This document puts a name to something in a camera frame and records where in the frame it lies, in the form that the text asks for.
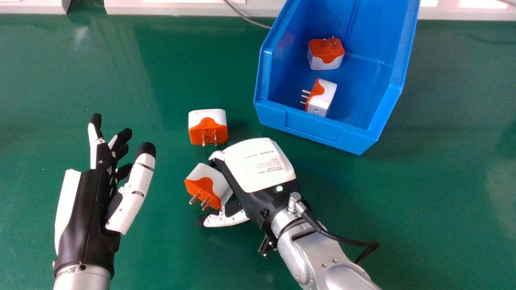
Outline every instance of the metal knob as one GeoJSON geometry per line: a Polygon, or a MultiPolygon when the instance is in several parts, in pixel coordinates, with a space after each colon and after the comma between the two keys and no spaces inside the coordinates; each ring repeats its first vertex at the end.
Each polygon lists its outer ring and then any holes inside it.
{"type": "Polygon", "coordinates": [[[291,196],[288,199],[288,206],[287,206],[287,210],[289,213],[291,213],[291,214],[296,213],[296,203],[298,203],[299,201],[301,201],[301,194],[299,194],[299,192],[291,193],[291,196]]]}

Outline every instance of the orange and white plug adapter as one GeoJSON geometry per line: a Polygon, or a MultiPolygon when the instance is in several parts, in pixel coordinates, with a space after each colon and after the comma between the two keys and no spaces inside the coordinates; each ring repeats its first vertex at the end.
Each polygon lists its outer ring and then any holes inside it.
{"type": "Polygon", "coordinates": [[[228,142],[228,123],[223,109],[195,110],[188,113],[188,133],[194,145],[228,142]]]}
{"type": "Polygon", "coordinates": [[[185,185],[188,193],[193,196],[190,204],[200,200],[202,210],[208,206],[221,209],[233,194],[224,175],[204,163],[197,164],[186,177],[185,185]]]}
{"type": "Polygon", "coordinates": [[[308,63],[314,71],[338,69],[344,54],[342,41],[337,37],[312,39],[308,42],[308,63]]]}
{"type": "Polygon", "coordinates": [[[305,98],[306,102],[301,101],[300,103],[304,105],[306,112],[326,117],[333,102],[335,91],[337,91],[336,83],[318,78],[315,80],[312,91],[302,90],[301,97],[305,98]]]}

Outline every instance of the green table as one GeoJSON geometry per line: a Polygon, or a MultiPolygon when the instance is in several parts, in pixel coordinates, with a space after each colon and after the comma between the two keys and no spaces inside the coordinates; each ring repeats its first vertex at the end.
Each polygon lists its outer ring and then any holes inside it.
{"type": "Polygon", "coordinates": [[[221,107],[230,144],[281,145],[330,230],[382,243],[363,266],[384,289],[515,289],[516,23],[420,22],[404,93],[362,156],[258,123],[266,34],[239,18],[107,16],[99,1],[0,15],[0,288],[51,288],[62,177],[87,169],[100,112],[105,135],[133,129],[129,155],[158,150],[112,289],[298,289],[277,254],[258,255],[254,224],[196,226],[183,179],[215,148],[190,145],[187,112],[221,107]]]}

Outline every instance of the robotic arm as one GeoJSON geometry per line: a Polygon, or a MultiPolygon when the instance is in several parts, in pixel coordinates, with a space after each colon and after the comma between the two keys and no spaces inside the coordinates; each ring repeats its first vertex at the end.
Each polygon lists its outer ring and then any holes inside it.
{"type": "MultiPolygon", "coordinates": [[[[379,244],[329,233],[312,216],[294,169],[276,142],[242,141],[214,152],[209,162],[220,169],[236,200],[222,202],[216,213],[199,217],[198,224],[225,227],[251,219],[265,232],[259,253],[266,257],[269,250],[278,251],[303,289],[380,289],[358,266],[379,244]],[[353,263],[339,242],[367,249],[353,263]]],[[[224,182],[212,180],[214,188],[224,182]]]]}
{"type": "Polygon", "coordinates": [[[64,176],[55,221],[54,290],[109,289],[120,234],[127,233],[151,183],[154,145],[141,144],[134,164],[117,168],[132,131],[126,128],[106,143],[100,126],[101,116],[94,114],[88,124],[90,170],[69,169],[64,176]]]}

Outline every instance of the blue plastic storage bin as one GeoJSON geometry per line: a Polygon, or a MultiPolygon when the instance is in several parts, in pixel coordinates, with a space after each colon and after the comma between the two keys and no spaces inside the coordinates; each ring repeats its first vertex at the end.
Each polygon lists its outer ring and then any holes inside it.
{"type": "Polygon", "coordinates": [[[260,51],[254,104],[263,125],[362,154],[378,138],[401,94],[419,0],[287,0],[260,51]],[[340,68],[313,71],[308,41],[336,36],[340,68]],[[300,104],[320,77],[337,83],[326,118],[300,104]]]}

